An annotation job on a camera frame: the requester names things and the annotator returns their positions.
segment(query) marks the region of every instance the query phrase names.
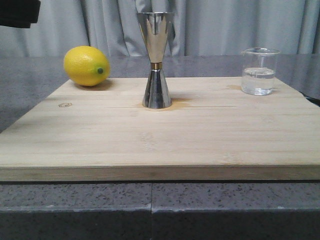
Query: lemon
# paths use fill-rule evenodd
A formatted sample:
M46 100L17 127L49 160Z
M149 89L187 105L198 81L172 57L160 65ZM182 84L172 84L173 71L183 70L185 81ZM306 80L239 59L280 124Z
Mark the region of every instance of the lemon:
M63 68L81 86L95 86L110 74L110 64L102 51L93 46L71 48L64 56Z

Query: speckled granite surface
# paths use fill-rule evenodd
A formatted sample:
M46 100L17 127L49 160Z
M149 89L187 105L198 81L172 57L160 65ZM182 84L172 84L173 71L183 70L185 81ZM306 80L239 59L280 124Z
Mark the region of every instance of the speckled granite surface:
M113 78L147 57L110 57ZM0 58L0 132L68 77L62 57ZM241 56L166 57L167 77L241 74ZM320 55L281 55L277 77L320 99ZM320 182L0 183L0 240L304 239L320 236Z

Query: bamboo cutting board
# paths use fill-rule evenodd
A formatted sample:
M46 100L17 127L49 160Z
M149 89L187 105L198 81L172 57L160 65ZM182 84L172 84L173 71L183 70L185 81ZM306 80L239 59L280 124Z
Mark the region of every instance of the bamboo cutting board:
M320 108L283 82L167 78L173 105L152 110L146 81L67 81L0 133L0 181L320 179Z

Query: clear liquid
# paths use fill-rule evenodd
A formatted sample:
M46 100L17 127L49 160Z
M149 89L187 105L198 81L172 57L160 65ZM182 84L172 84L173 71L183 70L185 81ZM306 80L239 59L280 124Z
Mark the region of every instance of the clear liquid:
M243 70L241 89L247 94L268 95L272 93L275 71L266 67L249 67Z

